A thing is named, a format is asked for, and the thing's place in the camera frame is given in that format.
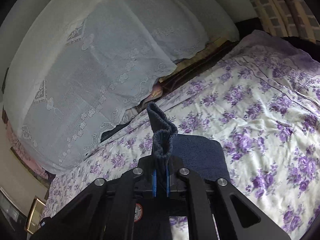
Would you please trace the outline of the gold picture frame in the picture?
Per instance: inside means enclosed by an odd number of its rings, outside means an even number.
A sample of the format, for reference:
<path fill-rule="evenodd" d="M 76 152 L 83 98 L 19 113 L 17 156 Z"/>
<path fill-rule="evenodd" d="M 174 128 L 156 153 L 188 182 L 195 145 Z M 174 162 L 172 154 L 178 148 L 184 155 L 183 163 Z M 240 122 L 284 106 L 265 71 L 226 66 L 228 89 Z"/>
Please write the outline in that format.
<path fill-rule="evenodd" d="M 33 235 L 39 227 L 41 214 L 46 206 L 46 203 L 37 196 L 34 197 L 29 210 L 27 220 L 25 222 L 25 230 L 27 233 Z"/>

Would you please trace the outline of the purple floral bed quilt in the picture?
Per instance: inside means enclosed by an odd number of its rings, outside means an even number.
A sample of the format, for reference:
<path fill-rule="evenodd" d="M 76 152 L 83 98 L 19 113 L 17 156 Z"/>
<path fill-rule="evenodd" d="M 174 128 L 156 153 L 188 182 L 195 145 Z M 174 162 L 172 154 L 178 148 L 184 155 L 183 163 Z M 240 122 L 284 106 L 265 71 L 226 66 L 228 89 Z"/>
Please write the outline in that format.
<path fill-rule="evenodd" d="M 158 102 L 181 134 L 221 143 L 232 183 L 292 239 L 319 217 L 319 63 L 255 31 Z"/>

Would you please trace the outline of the navy school cardigan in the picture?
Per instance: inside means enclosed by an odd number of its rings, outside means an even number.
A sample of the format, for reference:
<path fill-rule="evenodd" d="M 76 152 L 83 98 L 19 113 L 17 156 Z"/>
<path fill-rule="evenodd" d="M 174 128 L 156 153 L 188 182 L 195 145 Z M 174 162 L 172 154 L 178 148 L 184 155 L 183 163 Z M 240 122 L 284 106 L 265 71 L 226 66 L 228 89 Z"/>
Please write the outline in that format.
<path fill-rule="evenodd" d="M 154 169 L 157 171 L 157 197 L 167 196 L 166 168 L 169 168 L 170 157 L 181 158 L 185 167 L 197 172 L 202 179 L 230 178 L 218 141 L 178 134 L 177 127 L 154 102 L 149 103 L 146 110 L 153 131 L 150 171 L 151 175 Z M 133 238 L 172 239 L 169 216 L 166 213 L 151 215 L 150 211 L 151 208 L 145 208 L 142 218 L 135 222 Z"/>

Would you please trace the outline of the stacked bedding under cover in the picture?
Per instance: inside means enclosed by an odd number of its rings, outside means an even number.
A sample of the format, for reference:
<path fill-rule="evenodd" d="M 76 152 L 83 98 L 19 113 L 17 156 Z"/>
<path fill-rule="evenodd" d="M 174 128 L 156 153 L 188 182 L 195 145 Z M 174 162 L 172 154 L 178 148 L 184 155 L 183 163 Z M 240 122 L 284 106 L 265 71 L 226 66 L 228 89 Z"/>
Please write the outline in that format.
<path fill-rule="evenodd" d="M 145 109 L 148 102 L 156 101 L 173 92 L 182 84 L 204 71 L 205 64 L 212 60 L 221 59 L 221 57 L 226 55 L 236 44 L 236 41 L 232 42 L 225 37 L 220 37 L 215 41 L 209 41 L 204 50 L 196 53 L 191 59 L 179 60 L 178 63 L 176 63 L 177 68 L 174 72 L 159 78 L 159 80 L 154 83 L 151 92 L 138 106 L 126 110 L 121 122 L 127 123 L 131 121 Z"/>

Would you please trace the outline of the pink floral fabric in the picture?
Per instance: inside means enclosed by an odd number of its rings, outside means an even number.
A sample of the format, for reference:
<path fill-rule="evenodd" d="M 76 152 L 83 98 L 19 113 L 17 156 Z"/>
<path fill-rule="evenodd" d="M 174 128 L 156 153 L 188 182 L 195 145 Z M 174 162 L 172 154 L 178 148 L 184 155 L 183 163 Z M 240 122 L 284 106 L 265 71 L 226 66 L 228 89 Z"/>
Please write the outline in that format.
<path fill-rule="evenodd" d="M 19 159 L 22 165 L 35 177 L 45 180 L 49 179 L 48 173 L 27 153 L 24 146 L 19 141 L 17 135 L 13 132 L 12 126 L 8 121 L 6 124 L 6 135 L 13 149 L 14 155 Z"/>

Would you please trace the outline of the white lace cover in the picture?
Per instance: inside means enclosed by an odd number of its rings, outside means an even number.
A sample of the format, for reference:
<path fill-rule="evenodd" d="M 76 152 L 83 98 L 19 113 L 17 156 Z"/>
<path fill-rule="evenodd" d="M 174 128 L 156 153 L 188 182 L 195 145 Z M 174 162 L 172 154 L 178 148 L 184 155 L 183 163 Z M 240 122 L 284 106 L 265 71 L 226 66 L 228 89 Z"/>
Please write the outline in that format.
<path fill-rule="evenodd" d="M 216 0 L 51 0 L 9 67 L 4 109 L 53 174 L 84 161 L 178 62 L 238 30 Z"/>

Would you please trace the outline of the checkered beige curtain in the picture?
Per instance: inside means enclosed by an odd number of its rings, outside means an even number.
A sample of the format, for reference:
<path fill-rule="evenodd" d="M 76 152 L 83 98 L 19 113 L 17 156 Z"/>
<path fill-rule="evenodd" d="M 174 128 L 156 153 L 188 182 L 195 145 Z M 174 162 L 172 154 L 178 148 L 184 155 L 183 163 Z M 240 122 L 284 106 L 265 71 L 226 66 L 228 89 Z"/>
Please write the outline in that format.
<path fill-rule="evenodd" d="M 319 42 L 319 21 L 304 0 L 249 0 L 263 30 L 277 37 Z"/>

